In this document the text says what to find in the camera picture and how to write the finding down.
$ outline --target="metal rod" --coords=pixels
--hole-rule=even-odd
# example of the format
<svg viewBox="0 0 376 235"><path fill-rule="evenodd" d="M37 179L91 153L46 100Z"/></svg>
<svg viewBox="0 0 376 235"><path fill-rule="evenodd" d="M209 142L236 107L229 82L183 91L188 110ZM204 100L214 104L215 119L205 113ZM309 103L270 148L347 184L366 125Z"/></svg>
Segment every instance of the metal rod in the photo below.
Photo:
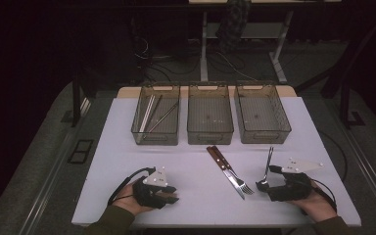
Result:
<svg viewBox="0 0 376 235"><path fill-rule="evenodd" d="M263 181L265 181L266 178L267 178L268 167L269 167L269 165L270 165L271 155L272 155L272 154L273 154L273 146L270 146L270 149L269 149L269 151L268 151L268 158L267 158L266 170L265 170L265 172L264 172L264 179L263 179Z"/></svg>
<svg viewBox="0 0 376 235"><path fill-rule="evenodd" d="M170 112L172 112L173 111L173 109L175 109L177 106L178 106L178 101L166 112L166 114L164 114L164 116L160 119L160 120L158 120L158 122L157 123L155 123L155 125L154 126L152 126L152 128L148 131L149 133L151 133L169 114L170 114Z"/></svg>
<svg viewBox="0 0 376 235"><path fill-rule="evenodd" d="M148 119L149 113L151 112L152 109L152 104L154 104L155 96L151 95L151 98L149 99L148 103L148 108L146 109L146 113L143 116L142 124L140 125L140 130L139 132L144 132L146 128L146 121Z"/></svg>
<svg viewBox="0 0 376 235"><path fill-rule="evenodd" d="M163 95L160 95L160 98L158 98L157 104L155 105L155 108L152 110L152 114L149 117L149 120L146 122L146 127L148 127L151 124L152 118L154 117L155 112L157 111L158 106L160 105L162 97L163 97Z"/></svg>

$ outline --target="transparent storage tray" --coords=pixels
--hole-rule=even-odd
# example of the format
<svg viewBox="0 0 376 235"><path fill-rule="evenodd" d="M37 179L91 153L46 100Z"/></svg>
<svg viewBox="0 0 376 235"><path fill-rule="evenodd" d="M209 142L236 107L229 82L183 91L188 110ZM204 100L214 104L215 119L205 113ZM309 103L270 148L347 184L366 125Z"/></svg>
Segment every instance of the transparent storage tray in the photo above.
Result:
<svg viewBox="0 0 376 235"><path fill-rule="evenodd" d="M179 82L142 86L131 132L138 145L177 145Z"/></svg>
<svg viewBox="0 0 376 235"><path fill-rule="evenodd" d="M188 144L229 145L234 132L225 82L190 82Z"/></svg>
<svg viewBox="0 0 376 235"><path fill-rule="evenodd" d="M243 144L283 144L292 131L273 81L237 81L235 105Z"/></svg>

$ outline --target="person's arm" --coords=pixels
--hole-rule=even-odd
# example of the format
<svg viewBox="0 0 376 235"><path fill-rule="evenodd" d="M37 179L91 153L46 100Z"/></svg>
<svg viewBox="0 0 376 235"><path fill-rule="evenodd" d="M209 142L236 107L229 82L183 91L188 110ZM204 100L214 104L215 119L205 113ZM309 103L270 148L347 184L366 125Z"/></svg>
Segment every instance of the person's arm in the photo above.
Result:
<svg viewBox="0 0 376 235"><path fill-rule="evenodd" d="M290 203L304 210L316 222L313 227L318 235L353 234L326 199L314 190L306 199L291 201Z"/></svg>
<svg viewBox="0 0 376 235"><path fill-rule="evenodd" d="M133 194L132 184L124 186L117 194L117 200L106 207L100 219L85 228L86 235L124 235L135 216L152 208L140 206Z"/></svg>

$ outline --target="butter knife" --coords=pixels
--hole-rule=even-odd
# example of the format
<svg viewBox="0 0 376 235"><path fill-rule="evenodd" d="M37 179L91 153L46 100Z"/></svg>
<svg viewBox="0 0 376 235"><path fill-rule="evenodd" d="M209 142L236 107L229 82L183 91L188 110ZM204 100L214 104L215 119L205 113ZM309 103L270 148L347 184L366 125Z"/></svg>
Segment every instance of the butter knife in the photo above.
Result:
<svg viewBox="0 0 376 235"><path fill-rule="evenodd" d="M241 190L240 186L238 185L237 181L235 180L234 176L231 174L229 170L231 169L231 165L228 163L225 157L221 155L221 153L215 146L207 147L207 151L209 151L210 155L212 156L216 164L219 166L222 172L224 172L225 176L230 181L231 185L233 185L234 189L237 191L240 197L243 200L245 200L243 191Z"/></svg>

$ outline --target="dark background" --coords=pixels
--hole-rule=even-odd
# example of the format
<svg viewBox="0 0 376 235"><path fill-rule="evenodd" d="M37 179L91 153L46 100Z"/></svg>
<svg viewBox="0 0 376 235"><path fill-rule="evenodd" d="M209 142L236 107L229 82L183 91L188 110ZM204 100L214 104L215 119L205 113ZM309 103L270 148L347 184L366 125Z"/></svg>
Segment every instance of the dark background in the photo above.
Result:
<svg viewBox="0 0 376 235"><path fill-rule="evenodd" d="M74 74L84 79L88 96L99 89L117 89L139 81L136 64L128 60L133 57L128 17L121 13L101 18L98 11L66 14L44 1L0 2L0 195L52 102ZM191 22L197 18L198 13L187 13L183 19L191 30ZM288 39L291 43L351 43L375 18L376 1L372 0L343 1L338 8L300 9L295 12ZM118 46L116 50L109 49L114 46ZM122 72L127 77L118 80L117 74ZM376 113L376 33L349 78Z"/></svg>

